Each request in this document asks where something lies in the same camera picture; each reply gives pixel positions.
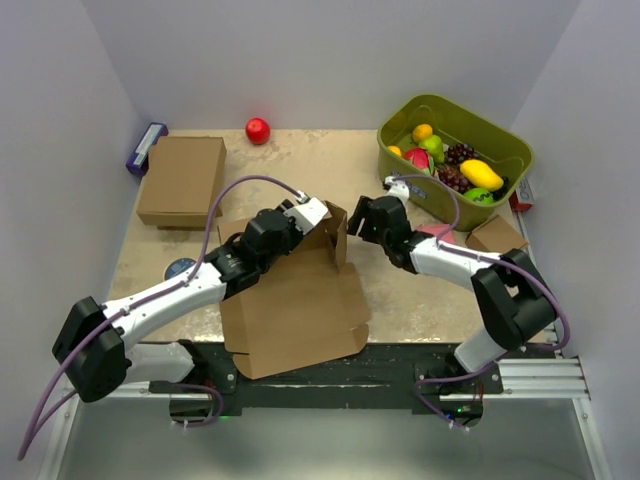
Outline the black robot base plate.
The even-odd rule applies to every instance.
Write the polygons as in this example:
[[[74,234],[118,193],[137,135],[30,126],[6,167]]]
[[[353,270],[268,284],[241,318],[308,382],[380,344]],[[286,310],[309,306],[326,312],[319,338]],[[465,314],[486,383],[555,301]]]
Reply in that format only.
[[[497,365],[465,379],[446,343],[369,343],[354,355],[251,380],[234,365],[221,342],[195,342],[206,372],[181,389],[151,383],[151,393],[169,397],[175,421],[202,421],[221,411],[239,416],[250,408],[395,409],[427,414],[432,406],[465,425],[481,418],[483,400],[500,394]]]

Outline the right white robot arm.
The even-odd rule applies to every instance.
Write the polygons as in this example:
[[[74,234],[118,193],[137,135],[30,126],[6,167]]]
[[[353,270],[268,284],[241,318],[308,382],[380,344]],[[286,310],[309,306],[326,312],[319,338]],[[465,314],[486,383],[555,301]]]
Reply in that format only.
[[[483,326],[453,353],[448,386],[469,392],[481,369],[515,351],[560,316],[558,302],[522,250],[489,254],[414,230],[400,199],[360,197],[347,233],[382,247],[397,268],[444,279],[474,293]]]

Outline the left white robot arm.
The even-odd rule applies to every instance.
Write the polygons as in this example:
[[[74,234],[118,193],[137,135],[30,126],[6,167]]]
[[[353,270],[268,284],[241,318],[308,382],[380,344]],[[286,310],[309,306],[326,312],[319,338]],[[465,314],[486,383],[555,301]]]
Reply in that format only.
[[[91,403],[131,381],[140,366],[131,356],[141,340],[193,310],[256,285],[326,213],[316,198],[301,205],[284,201],[275,209],[260,211],[242,232],[180,275],[121,300],[77,301],[52,348],[77,394]]]

